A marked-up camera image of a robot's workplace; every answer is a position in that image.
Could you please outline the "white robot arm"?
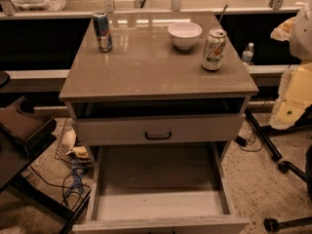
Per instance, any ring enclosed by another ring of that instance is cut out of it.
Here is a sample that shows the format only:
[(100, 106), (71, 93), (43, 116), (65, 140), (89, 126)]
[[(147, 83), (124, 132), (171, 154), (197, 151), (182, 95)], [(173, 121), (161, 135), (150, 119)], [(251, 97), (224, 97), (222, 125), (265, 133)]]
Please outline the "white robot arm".
[(300, 65), (285, 71), (269, 125), (277, 130), (293, 126), (312, 105), (312, 2), (306, 2), (295, 17), (275, 27), (272, 39), (290, 42), (290, 53)]

